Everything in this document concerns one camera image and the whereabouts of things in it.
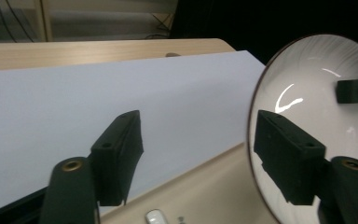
table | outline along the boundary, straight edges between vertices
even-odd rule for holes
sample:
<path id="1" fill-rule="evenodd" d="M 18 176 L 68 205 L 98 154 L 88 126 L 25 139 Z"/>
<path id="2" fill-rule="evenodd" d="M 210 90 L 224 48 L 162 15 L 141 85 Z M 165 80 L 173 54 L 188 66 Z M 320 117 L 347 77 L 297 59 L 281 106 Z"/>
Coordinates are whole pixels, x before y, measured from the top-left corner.
<path id="1" fill-rule="evenodd" d="M 0 70 L 230 51 L 220 39 L 0 44 Z M 244 144 L 103 212 L 102 222 L 142 224 L 155 208 L 170 223 L 277 223 L 257 191 Z"/>

white plate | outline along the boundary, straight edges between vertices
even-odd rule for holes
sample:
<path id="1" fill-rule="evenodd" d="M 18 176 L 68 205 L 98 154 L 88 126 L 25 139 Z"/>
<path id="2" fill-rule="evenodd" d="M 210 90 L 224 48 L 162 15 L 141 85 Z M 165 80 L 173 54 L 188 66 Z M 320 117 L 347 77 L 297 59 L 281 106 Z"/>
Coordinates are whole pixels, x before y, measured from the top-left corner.
<path id="1" fill-rule="evenodd" d="M 249 115 L 248 144 L 255 181 L 274 216 L 281 223 L 319 223 L 313 206 L 287 203 L 254 153 L 259 109 L 282 114 L 322 142 L 326 158 L 358 159 L 358 104 L 339 105 L 339 80 L 358 79 L 358 44 L 338 35 L 301 38 L 278 52 L 268 63 Z"/>

plate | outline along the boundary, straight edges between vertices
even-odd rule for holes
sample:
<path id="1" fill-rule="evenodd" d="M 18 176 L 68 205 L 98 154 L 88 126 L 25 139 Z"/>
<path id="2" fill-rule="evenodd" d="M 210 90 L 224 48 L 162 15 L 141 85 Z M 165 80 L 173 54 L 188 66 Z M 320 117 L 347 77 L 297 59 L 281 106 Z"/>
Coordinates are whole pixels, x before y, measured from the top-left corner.
<path id="1" fill-rule="evenodd" d="M 358 104 L 338 104 L 339 80 L 358 79 L 358 43 L 340 35 L 311 35 L 281 49 L 259 79 L 248 123 L 248 148 L 255 181 L 281 223 L 319 223 L 319 199 L 312 206 L 287 203 L 254 153 L 260 109 L 275 112 L 326 146 L 325 158 L 358 159 Z"/>

ceramic bowl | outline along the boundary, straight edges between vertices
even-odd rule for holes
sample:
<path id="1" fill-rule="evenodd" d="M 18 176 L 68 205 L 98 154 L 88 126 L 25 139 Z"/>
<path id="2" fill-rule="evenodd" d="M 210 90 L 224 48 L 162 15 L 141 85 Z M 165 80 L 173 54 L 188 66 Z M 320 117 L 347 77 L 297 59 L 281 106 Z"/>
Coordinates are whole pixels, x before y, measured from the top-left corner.
<path id="1" fill-rule="evenodd" d="M 319 223 L 312 206 L 287 203 L 254 153 L 260 109 L 282 114 L 326 146 L 325 157 L 358 159 L 358 104 L 338 104 L 339 80 L 358 79 L 358 43 L 339 35 L 312 35 L 283 48 L 268 63 L 249 115 L 248 147 L 255 181 L 281 223 Z"/>

gray floor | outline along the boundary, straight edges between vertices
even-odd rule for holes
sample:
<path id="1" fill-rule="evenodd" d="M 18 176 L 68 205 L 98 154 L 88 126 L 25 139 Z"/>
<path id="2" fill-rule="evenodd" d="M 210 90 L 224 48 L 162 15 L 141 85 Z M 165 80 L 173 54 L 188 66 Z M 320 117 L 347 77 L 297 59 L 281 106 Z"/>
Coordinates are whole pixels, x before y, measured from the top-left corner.
<path id="1" fill-rule="evenodd" d="M 32 11 L 1 5 L 0 42 L 38 42 Z M 167 38 L 169 31 L 150 13 L 51 11 L 54 41 Z"/>

